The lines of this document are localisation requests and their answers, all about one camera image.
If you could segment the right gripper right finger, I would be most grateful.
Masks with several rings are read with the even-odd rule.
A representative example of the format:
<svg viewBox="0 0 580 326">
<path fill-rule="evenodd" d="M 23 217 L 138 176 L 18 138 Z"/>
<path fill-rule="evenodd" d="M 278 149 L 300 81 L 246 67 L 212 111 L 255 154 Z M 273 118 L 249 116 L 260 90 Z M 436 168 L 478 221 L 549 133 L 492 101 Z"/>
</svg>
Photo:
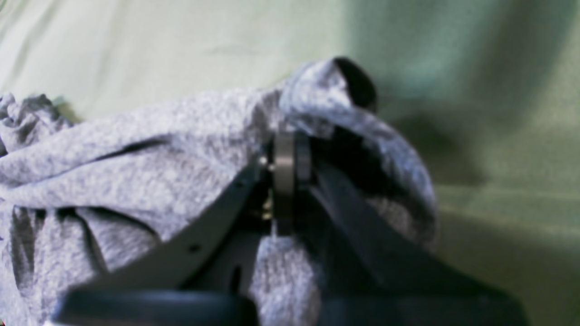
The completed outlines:
<svg viewBox="0 0 580 326">
<path fill-rule="evenodd" d="M 369 199 L 423 215 L 346 133 L 295 134 L 295 231 L 318 269 L 320 326 L 526 326 L 517 299 L 444 264 Z"/>
</svg>

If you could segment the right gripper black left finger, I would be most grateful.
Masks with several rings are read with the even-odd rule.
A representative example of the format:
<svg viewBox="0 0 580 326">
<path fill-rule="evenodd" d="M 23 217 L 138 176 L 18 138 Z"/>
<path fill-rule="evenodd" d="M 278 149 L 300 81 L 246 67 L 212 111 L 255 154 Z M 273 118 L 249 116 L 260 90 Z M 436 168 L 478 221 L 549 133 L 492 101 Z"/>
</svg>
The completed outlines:
<svg viewBox="0 0 580 326">
<path fill-rule="evenodd" d="M 186 229 L 69 291 L 54 326 L 258 326 L 248 289 L 261 237 L 292 231 L 296 136 L 276 134 Z"/>
</svg>

